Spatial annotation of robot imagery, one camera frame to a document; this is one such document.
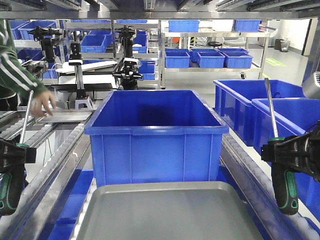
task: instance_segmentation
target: gray metal tray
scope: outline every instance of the gray metal tray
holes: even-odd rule
[[[221,181],[119,184],[92,195],[77,240],[262,240]]]

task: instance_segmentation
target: striped sleeve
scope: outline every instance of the striped sleeve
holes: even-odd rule
[[[28,97],[29,91],[37,95],[47,88],[25,68],[21,67],[16,54],[10,47],[10,27],[7,21],[0,20],[0,85],[22,97]]]

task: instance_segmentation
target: screwdriver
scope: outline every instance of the screwdriver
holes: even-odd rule
[[[285,138],[278,135],[269,78],[265,78],[264,83],[268,96],[270,116],[274,134],[274,137],[268,139],[268,144],[275,145],[282,143]],[[275,162],[272,162],[271,164],[271,178],[275,200],[278,208],[282,213],[286,215],[294,215],[298,212],[298,191],[296,176],[284,165],[282,165],[281,163],[277,163],[276,161],[277,159],[275,159]]]

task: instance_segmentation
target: stainless steel rack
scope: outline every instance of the stainless steel rack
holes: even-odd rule
[[[259,37],[264,38],[264,44],[263,44],[263,51],[262,51],[262,57],[261,62],[256,63],[252,62],[251,68],[200,68],[200,67],[189,67],[189,68],[166,68],[165,67],[165,56],[166,56],[166,50],[164,47],[161,49],[161,72],[160,72],[160,84],[161,88],[166,88],[166,72],[180,72],[180,73],[213,73],[213,72],[219,72],[219,73],[240,73],[241,77],[244,78],[245,73],[259,73],[258,78],[263,77],[264,67],[265,67],[265,61],[266,61],[266,51],[269,44],[269,38],[276,35],[278,30],[274,28],[267,27],[269,29],[274,30],[274,32],[267,32],[259,30],[258,32],[220,32],[220,31],[214,31],[211,32],[164,32],[162,33],[162,46],[165,45],[166,38],[167,37],[181,37],[181,38],[190,38],[190,37],[245,37],[246,38],[246,44],[245,49],[248,49],[249,47],[249,39],[252,37]]]

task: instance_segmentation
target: trash can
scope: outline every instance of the trash can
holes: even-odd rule
[[[281,45],[281,49],[280,49],[281,52],[289,51],[290,41],[281,40],[280,45]]]
[[[276,39],[274,41],[274,49],[275,50],[280,50],[281,49],[281,41],[283,41],[284,39]]]

